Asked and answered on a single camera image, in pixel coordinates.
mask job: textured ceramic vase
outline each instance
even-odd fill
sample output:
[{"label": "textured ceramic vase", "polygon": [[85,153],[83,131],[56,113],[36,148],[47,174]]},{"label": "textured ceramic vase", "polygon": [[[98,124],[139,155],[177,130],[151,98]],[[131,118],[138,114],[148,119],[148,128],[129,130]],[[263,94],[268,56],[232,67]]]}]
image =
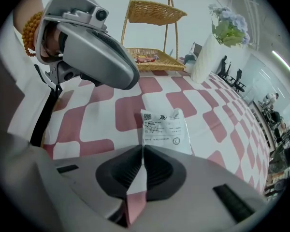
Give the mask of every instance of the textured ceramic vase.
[{"label": "textured ceramic vase", "polygon": [[210,34],[192,69],[191,78],[194,82],[204,82],[210,72],[218,67],[221,60],[220,50],[220,44],[213,34]]}]

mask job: qr code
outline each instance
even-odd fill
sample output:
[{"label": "qr code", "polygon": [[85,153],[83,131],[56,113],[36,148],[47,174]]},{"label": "qr code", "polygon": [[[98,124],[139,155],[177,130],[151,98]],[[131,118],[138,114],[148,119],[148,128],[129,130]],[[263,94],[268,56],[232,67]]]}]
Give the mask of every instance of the qr code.
[{"label": "qr code", "polygon": [[144,114],[144,120],[150,120],[151,114]]}]

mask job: glass wall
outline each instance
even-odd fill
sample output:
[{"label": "glass wall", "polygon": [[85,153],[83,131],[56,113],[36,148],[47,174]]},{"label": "glass wall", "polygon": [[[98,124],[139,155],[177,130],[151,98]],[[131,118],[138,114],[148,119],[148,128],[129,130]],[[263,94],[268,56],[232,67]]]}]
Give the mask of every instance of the glass wall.
[{"label": "glass wall", "polygon": [[246,101],[262,101],[267,93],[278,93],[279,98],[274,104],[285,120],[290,119],[290,95],[280,80],[271,70],[254,55],[249,57],[243,68],[241,82],[246,85],[243,93]]}]

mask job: circle symbol on package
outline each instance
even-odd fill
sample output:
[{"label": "circle symbol on package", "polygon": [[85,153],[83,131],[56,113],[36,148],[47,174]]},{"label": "circle symbol on package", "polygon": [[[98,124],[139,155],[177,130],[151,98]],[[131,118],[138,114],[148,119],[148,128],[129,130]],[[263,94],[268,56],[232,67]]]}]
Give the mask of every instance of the circle symbol on package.
[{"label": "circle symbol on package", "polygon": [[178,145],[179,142],[180,142],[179,137],[175,137],[175,138],[173,139],[173,144]]}]

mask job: ceiling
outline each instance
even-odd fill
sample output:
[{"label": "ceiling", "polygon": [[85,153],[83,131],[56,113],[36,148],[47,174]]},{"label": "ceiling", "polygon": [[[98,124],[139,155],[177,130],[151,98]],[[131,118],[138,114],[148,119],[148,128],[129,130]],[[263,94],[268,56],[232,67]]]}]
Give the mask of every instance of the ceiling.
[{"label": "ceiling", "polygon": [[229,6],[248,23],[250,47],[270,58],[275,58],[275,50],[290,65],[290,35],[267,0],[229,1]]}]

